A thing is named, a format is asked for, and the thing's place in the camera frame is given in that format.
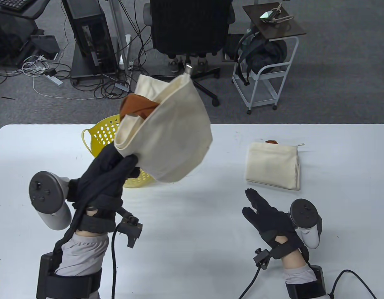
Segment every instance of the gray carpet floor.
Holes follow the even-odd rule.
[[[140,26],[143,26],[142,7],[147,1],[137,0]],[[108,3],[100,2],[109,29],[114,33]],[[51,0],[36,23],[45,34],[55,35],[63,48],[67,42],[60,3],[60,0]],[[133,1],[124,0],[123,3],[133,15]],[[230,27],[231,33],[242,33],[249,26],[242,9],[249,4],[253,4],[253,0],[233,1],[236,23]],[[231,84],[233,65],[222,63],[218,56],[208,56],[212,67],[222,68],[220,79],[201,81],[218,94],[222,103],[220,107],[213,107],[211,99],[202,94],[212,123],[384,123],[384,0],[292,0],[286,2],[285,7],[294,14],[307,35],[300,39],[278,110],[265,106],[247,115],[246,106]],[[126,32],[132,34],[130,24],[124,23]],[[61,62],[71,65],[74,38],[68,22],[65,30],[70,44]],[[143,32],[145,39],[149,30]],[[140,46],[139,42],[132,44],[130,58],[137,57]],[[165,55],[156,50],[148,51],[147,55],[145,66],[151,74],[168,73]],[[35,88],[42,94],[56,97],[92,97],[91,92],[72,88],[69,80],[64,86],[56,87],[45,78],[36,78]],[[2,96],[16,100],[6,100]],[[92,124],[116,114],[120,102],[44,97],[34,92],[32,78],[20,75],[0,85],[0,128],[7,124]]]

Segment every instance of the chair wheel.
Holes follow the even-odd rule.
[[[214,107],[218,107],[218,106],[219,106],[219,101],[218,101],[217,98],[214,98],[214,99],[212,100],[212,105],[213,105]]]

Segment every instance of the hand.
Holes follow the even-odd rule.
[[[271,255],[274,258],[282,258],[304,246],[286,213],[270,206],[254,189],[247,189],[246,196],[256,212],[252,208],[243,208],[242,213],[271,246]]]
[[[123,158],[113,143],[103,148],[87,171],[69,184],[68,201],[76,210],[88,207],[91,217],[113,220],[123,201],[123,184],[128,178],[137,178],[140,170],[135,167],[138,158]]]

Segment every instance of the white metal cart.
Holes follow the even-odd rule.
[[[279,3],[265,3],[258,5],[248,5],[243,6],[243,9],[246,11],[247,15],[250,17],[252,23],[259,29],[263,37],[268,41],[278,41],[278,40],[294,40],[294,46],[292,54],[288,61],[281,64],[270,64],[263,67],[257,74],[253,71],[250,71],[249,77],[252,84],[245,85],[243,81],[236,74],[237,64],[233,68],[232,74],[232,83],[235,84],[236,89],[239,91],[240,96],[245,102],[248,110],[247,114],[251,114],[252,107],[263,106],[273,104],[273,109],[278,108],[278,100],[280,94],[282,93],[287,75],[289,73],[290,67],[292,65],[294,56],[296,54],[299,38],[298,36],[306,34],[303,29],[296,23],[296,21],[290,20],[284,23],[278,24],[276,26],[263,23],[259,16],[264,12],[276,8]],[[281,17],[288,15],[288,13],[282,8]],[[263,71],[268,68],[274,68],[274,71],[263,74]],[[243,77],[246,79],[246,73],[242,73]],[[282,78],[282,83],[278,91],[275,90],[269,79],[273,78]]]

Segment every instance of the yellow plastic basket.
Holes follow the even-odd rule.
[[[117,128],[120,123],[120,116],[114,115],[103,119],[98,124],[94,125],[91,129],[85,129],[81,132],[81,139],[88,151],[94,156],[102,151],[105,145],[113,142]],[[91,135],[91,147],[88,147],[84,134],[88,131]],[[141,169],[141,174],[138,178],[129,178],[125,183],[126,188],[139,188],[145,184],[153,182],[154,178]]]

